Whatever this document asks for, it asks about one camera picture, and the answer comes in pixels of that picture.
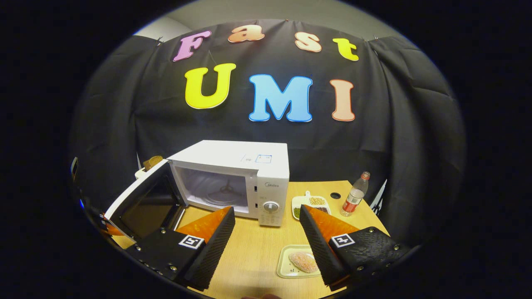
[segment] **white microwave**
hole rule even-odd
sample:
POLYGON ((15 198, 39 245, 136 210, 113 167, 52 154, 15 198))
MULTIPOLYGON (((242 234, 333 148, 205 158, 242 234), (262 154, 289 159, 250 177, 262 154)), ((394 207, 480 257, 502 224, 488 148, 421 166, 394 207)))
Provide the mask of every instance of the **white microwave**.
POLYGON ((233 206, 235 216, 281 226, 289 176, 285 143, 203 140, 148 170, 105 216, 125 235, 140 237, 161 221, 177 226, 188 205, 212 211, 233 206), (152 220, 144 219, 148 212, 152 220))

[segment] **peach letter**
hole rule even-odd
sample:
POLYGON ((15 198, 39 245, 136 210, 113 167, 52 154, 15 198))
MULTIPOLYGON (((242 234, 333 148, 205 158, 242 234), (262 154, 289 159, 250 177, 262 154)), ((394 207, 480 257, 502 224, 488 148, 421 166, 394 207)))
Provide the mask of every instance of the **peach letter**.
POLYGON ((296 33, 296 46, 301 50, 310 52, 321 51, 321 45, 318 43, 320 39, 311 33, 297 32, 296 33))
POLYGON ((262 27, 259 25, 244 25, 233 29, 228 41, 232 43, 239 43, 245 40, 259 40, 265 35, 262 34, 262 27))
POLYGON ((352 121, 355 114, 351 111, 351 89, 353 84, 349 81, 334 79, 330 81, 336 93, 336 110, 332 118, 339 121, 352 121))

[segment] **red bottle label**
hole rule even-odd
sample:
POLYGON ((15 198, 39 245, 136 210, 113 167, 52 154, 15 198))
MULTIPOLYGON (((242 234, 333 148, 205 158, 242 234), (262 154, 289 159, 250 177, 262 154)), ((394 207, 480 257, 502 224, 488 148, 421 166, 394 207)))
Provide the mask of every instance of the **red bottle label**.
POLYGON ((342 209, 344 209, 344 211, 348 212, 348 213, 352 213, 356 207, 358 206, 358 204, 354 204, 354 203, 350 203, 348 201, 345 201, 344 205, 342 206, 342 209))

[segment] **microwave door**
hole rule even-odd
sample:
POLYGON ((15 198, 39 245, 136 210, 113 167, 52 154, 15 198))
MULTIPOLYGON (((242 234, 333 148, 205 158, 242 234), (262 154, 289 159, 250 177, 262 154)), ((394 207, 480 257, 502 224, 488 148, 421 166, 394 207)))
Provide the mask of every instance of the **microwave door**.
POLYGON ((161 227, 175 230, 186 206, 168 160, 162 160, 133 182, 105 216, 136 242, 161 227))

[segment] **white plate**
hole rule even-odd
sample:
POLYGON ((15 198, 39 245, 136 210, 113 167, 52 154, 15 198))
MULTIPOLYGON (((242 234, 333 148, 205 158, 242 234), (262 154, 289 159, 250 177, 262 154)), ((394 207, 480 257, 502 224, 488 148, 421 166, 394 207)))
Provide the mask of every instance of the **white plate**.
POLYGON ((290 253, 303 251, 312 254, 310 245, 287 245, 281 250, 281 256, 279 257, 279 263, 277 264, 277 275, 283 278, 307 278, 320 276, 320 270, 312 273, 307 273, 294 266, 288 256, 290 253))
POLYGON ((302 204, 306 204, 306 205, 311 206, 311 207, 324 207, 324 208, 327 209, 327 214, 331 215, 331 209, 329 207, 329 203, 327 202, 327 200, 325 198, 321 197, 321 196, 310 195, 310 191, 307 191, 307 192, 305 192, 305 196, 296 196, 296 197, 292 198, 292 216, 295 219, 297 219, 297 220, 299 220, 299 218, 296 217, 296 215, 294 214, 294 208, 301 207, 302 204), (320 199, 322 199, 325 202, 325 204, 320 204, 320 205, 311 204, 310 203, 310 198, 311 197, 320 198, 320 199))

